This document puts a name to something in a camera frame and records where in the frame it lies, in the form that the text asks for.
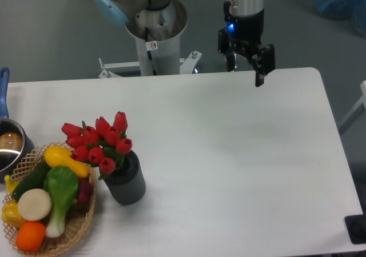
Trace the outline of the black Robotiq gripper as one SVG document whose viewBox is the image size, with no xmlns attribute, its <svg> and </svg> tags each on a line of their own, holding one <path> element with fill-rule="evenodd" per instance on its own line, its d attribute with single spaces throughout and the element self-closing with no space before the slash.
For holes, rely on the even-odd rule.
<svg viewBox="0 0 366 257">
<path fill-rule="evenodd" d="M 264 9 L 251 15 L 224 12 L 226 28 L 218 32 L 218 52 L 226 59 L 226 70 L 234 71 L 238 53 L 246 57 L 255 71 L 255 86 L 264 84 L 265 77 L 275 69 L 275 46 L 261 44 Z"/>
</svg>

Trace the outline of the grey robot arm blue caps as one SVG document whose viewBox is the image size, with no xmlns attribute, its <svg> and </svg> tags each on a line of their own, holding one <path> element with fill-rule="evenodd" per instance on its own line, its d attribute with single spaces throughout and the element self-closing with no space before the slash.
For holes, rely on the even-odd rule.
<svg viewBox="0 0 366 257">
<path fill-rule="evenodd" d="M 193 51 L 180 58 L 180 36 L 188 22 L 186 8 L 178 0 L 94 0 L 105 18 L 124 26 L 136 42 L 140 73 L 143 76 L 189 74 L 201 53 Z M 255 85 L 275 69 L 275 48 L 264 46 L 264 0 L 225 0 L 225 27 L 218 32 L 218 52 L 226 59 L 226 69 L 236 66 L 236 56 L 247 59 L 256 73 Z"/>
</svg>

